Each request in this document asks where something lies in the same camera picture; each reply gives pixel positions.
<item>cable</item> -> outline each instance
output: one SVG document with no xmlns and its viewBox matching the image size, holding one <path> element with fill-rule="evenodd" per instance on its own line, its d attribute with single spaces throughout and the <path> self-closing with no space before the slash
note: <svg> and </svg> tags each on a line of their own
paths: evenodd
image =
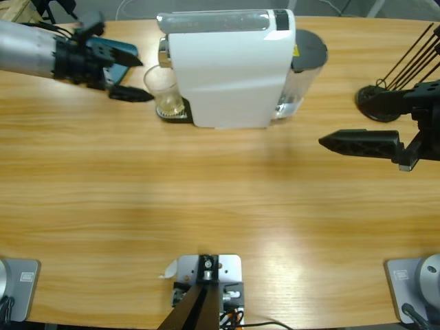
<svg viewBox="0 0 440 330">
<path fill-rule="evenodd" d="M 72 37 L 72 33 L 69 30 L 66 30 L 62 27 L 47 24 L 45 22 L 38 22 L 38 23 L 22 23 L 22 25 L 30 26 L 32 28 L 40 28 L 43 30 L 59 33 L 62 36 L 64 36 L 67 39 L 70 39 Z"/>
<path fill-rule="evenodd" d="M 118 16 L 119 16 L 119 11 L 121 10 L 121 7 L 124 5 L 124 3 L 126 3 L 129 0 L 122 0 L 121 3 L 118 6 L 118 9 L 116 10 L 116 15 L 115 15 L 115 21 L 118 20 Z"/>
<path fill-rule="evenodd" d="M 344 11 L 346 10 L 346 8 L 349 6 L 350 3 L 351 3 L 351 0 L 348 0 L 348 1 L 346 2 L 345 6 L 344 6 L 343 9 L 341 10 L 341 15 L 340 15 L 340 16 L 342 16 L 342 14 L 344 14 Z"/>
<path fill-rule="evenodd" d="M 283 327 L 284 329 L 293 330 L 291 327 L 287 326 L 286 324 L 281 323 L 281 322 L 277 322 L 277 321 L 262 322 L 262 323 L 240 324 L 240 325 L 237 326 L 237 328 L 262 327 L 262 326 L 265 326 L 265 325 L 279 325 L 280 327 Z M 221 327 L 221 329 L 236 329 L 236 327 L 225 326 L 225 327 Z"/>
<path fill-rule="evenodd" d="M 407 302 L 401 306 L 401 310 L 421 329 L 432 330 L 432 325 L 429 321 L 425 320 L 419 313 L 417 313 L 414 307 Z"/>
<path fill-rule="evenodd" d="M 118 9 L 116 10 L 115 21 L 118 20 L 118 17 L 119 17 L 119 13 L 120 13 L 120 12 L 123 13 L 123 15 L 124 15 L 125 17 L 128 17 L 128 18 L 130 18 L 130 19 L 147 19 L 147 18 L 148 18 L 147 16 L 133 16 L 133 15 L 130 15 L 130 14 L 125 10 L 125 8 L 126 8 L 130 3 L 134 2 L 134 1 L 136 1 L 136 0 L 122 0 L 122 1 L 121 1 L 120 5 L 118 6 Z"/>
<path fill-rule="evenodd" d="M 265 325 L 279 325 L 280 327 L 285 328 L 286 330 L 293 330 L 291 327 L 287 326 L 284 323 L 278 322 L 278 321 L 268 321 L 268 322 L 262 322 L 262 323 L 247 323 L 247 324 L 240 324 L 244 317 L 244 311 L 237 311 L 236 309 L 232 311 L 227 311 L 223 313 L 220 317 L 220 320 L 222 320 L 225 316 L 228 315 L 228 319 L 220 325 L 220 329 L 223 330 L 235 330 L 237 328 L 250 328 L 250 327 L 262 327 Z"/>
<path fill-rule="evenodd" d="M 329 0 L 318 0 L 319 2 L 323 2 L 326 3 L 327 5 L 329 5 L 330 7 L 333 8 L 333 10 L 335 10 L 335 12 L 337 12 L 339 14 L 339 16 L 342 16 L 342 12 L 339 10 L 338 7 L 336 7 L 335 5 L 333 5 Z"/>
</svg>

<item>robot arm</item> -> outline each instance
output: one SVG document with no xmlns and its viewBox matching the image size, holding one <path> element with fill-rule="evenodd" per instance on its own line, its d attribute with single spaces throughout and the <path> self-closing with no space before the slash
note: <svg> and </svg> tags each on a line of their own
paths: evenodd
<svg viewBox="0 0 440 330">
<path fill-rule="evenodd" d="M 39 27 L 53 25 L 38 24 Z M 99 42 L 93 35 L 104 33 L 104 19 L 90 12 L 70 37 L 34 27 L 0 21 L 0 69 L 32 76 L 67 79 L 74 84 L 108 90 L 109 97 L 129 102 L 145 102 L 153 97 L 134 87 L 123 87 L 112 81 L 109 68 L 115 64 L 127 67 L 142 65 L 134 55 Z"/>
</svg>

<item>sticker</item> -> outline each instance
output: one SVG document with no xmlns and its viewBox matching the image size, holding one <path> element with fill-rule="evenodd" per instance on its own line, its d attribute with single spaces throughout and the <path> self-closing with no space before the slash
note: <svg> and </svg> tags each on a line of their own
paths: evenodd
<svg viewBox="0 0 440 330">
<path fill-rule="evenodd" d="M 298 49 L 298 45 L 295 44 L 294 57 L 299 57 L 299 56 L 300 56 L 300 50 Z"/>
<path fill-rule="evenodd" d="M 34 282 L 34 273 L 31 272 L 21 273 L 20 282 Z"/>
<path fill-rule="evenodd" d="M 404 270 L 395 270 L 394 271 L 394 278 L 396 280 L 408 280 L 409 276 L 408 276 L 408 272 L 404 269 Z"/>
</svg>

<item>glass cup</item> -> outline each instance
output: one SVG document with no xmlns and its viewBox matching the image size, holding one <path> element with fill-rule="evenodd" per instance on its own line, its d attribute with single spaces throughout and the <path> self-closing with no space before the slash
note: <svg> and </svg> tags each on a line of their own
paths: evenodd
<svg viewBox="0 0 440 330">
<path fill-rule="evenodd" d="M 174 116 L 184 110 L 184 101 L 177 88 L 176 76 L 169 67 L 155 65 L 144 75 L 148 92 L 154 96 L 157 107 L 165 116 Z"/>
</svg>

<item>wooden table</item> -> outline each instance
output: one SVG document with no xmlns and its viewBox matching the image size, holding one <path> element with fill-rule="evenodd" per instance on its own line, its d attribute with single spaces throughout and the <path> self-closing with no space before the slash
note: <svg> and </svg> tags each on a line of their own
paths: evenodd
<svg viewBox="0 0 440 330">
<path fill-rule="evenodd" d="M 182 254 L 239 254 L 247 321 L 297 328 L 396 322 L 384 261 L 440 251 L 440 163 L 412 173 L 318 144 L 338 129 L 417 132 L 366 119 L 353 95 L 382 77 L 426 22 L 298 18 L 329 62 L 298 114 L 268 129 L 160 121 L 55 80 L 0 73 L 0 253 L 41 261 L 30 320 L 157 327 Z M 156 64 L 154 21 L 109 22 L 107 38 Z"/>
</svg>

